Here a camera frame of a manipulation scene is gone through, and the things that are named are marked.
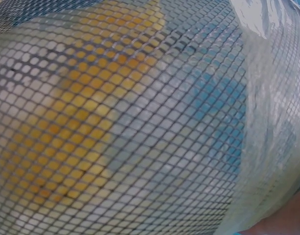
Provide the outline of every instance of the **plastic wrap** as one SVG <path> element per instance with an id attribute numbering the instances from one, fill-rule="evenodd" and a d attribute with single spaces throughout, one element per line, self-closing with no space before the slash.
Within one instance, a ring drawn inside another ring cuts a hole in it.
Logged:
<path id="1" fill-rule="evenodd" d="M 246 54 L 246 136 L 231 207 L 217 235 L 254 225 L 300 185 L 300 9 L 288 0 L 231 3 Z"/>

